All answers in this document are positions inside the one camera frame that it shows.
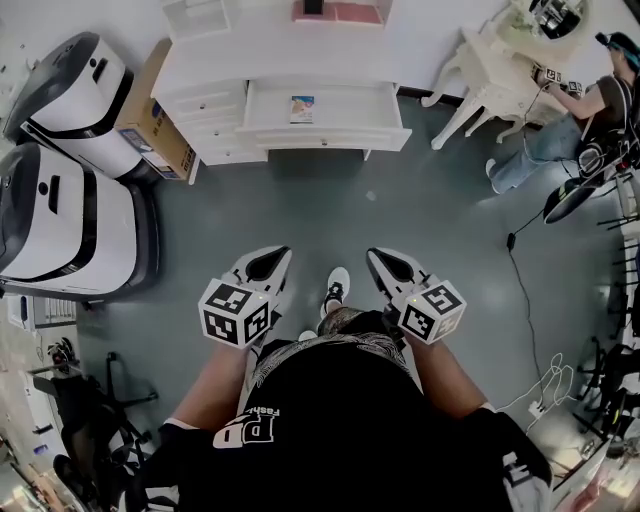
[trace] foot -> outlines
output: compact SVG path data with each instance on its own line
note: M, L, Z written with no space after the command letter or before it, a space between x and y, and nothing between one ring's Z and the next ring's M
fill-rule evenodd
M298 341L313 340L317 337L318 335L313 331L304 331L300 336L298 336Z
M495 165L496 165L496 161L493 158L490 158L489 160L487 160L487 163L484 166L484 170L487 173L487 178L489 178L489 181L491 181L491 188L496 194L500 195L500 192L496 190L496 187L493 184L493 180L491 179L491 169L493 169Z
M336 306L342 306L342 302L349 294L350 286L351 280L349 279L347 269L343 267L333 269L327 281L327 295L320 307L320 318L327 316L330 306L333 305L333 309L335 309Z

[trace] blue jeans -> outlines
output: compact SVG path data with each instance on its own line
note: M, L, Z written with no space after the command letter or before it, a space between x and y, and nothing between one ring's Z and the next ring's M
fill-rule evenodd
M489 178L493 188L504 194L521 185L534 171L551 160L575 160L582 130L571 114L546 125L538 133L527 136L527 152L522 149L493 166Z

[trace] white vanity table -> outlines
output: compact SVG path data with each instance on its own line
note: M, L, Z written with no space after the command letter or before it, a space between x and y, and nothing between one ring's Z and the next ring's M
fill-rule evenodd
M455 70L461 71L469 87L462 105L431 141L434 150L441 149L449 137L482 107L483 113L465 135L469 137L493 117L513 121L513 127L498 136L498 143L522 129L525 115L526 122L545 125L566 113L566 109L551 95L542 92L538 96L540 88L531 78L531 69L534 62L538 62L564 71L566 61L588 33L592 12L591 0L575 1L580 2L584 9L581 21L571 33L555 40L534 37L510 25L514 9L527 11L530 0L512 0L512 6L488 22L481 33L462 29L465 42L444 65L434 94L422 99L424 107L434 105Z
M153 96L207 165L264 161L271 149L367 158L411 135L387 48L383 25L294 23L291 3L251 6L230 30L174 41ZM292 96L315 97L313 124L290 124Z

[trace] white wall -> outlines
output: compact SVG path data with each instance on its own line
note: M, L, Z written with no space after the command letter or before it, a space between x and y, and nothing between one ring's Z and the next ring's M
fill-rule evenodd
M619 30L640 44L640 25L623 0L593 1L593 34ZM386 30L402 69L401 85L432 89L440 68L461 42L460 27L480 30L506 5L506 0L394 0ZM0 63L10 67L25 57L42 58L66 38L91 30L136 70L167 34L159 0L0 0L0 19ZM589 39L570 71L572 78L592 83L610 72L607 53ZM462 96L464 90L464 84L454 80L446 92Z

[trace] gray floor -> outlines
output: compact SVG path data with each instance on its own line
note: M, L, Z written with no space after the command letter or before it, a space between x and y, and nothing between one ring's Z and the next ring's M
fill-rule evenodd
M87 369L102 378L105 354L119 352L127 394L147 386L159 392L156 404L138 411L157 427L212 351L197 301L237 257L274 244L293 249L288 307L274 333L293 339L317 323L326 277L337 265L351 273L349 305L383 306L365 265L366 249L383 246L413 255L464 295L467 312L447 344L493 404L528 390L537 380L531 337L505 242L566 175L540 172L497 197L484 162L504 123L490 122L469 139L460 131L434 152L429 142L452 108L427 110L409 98L400 107L413 129L401 153L374 152L365 163L357 151L272 152L268 163L207 169L193 187L162 183L162 278L149 291L81 315ZM606 333L607 285L621 241L596 222L615 216L614 200L591 200L552 226L537 220L518 237L513 255L531 297L543 372L557 352L575 367L589 336ZM510 413L526 426L524 402Z

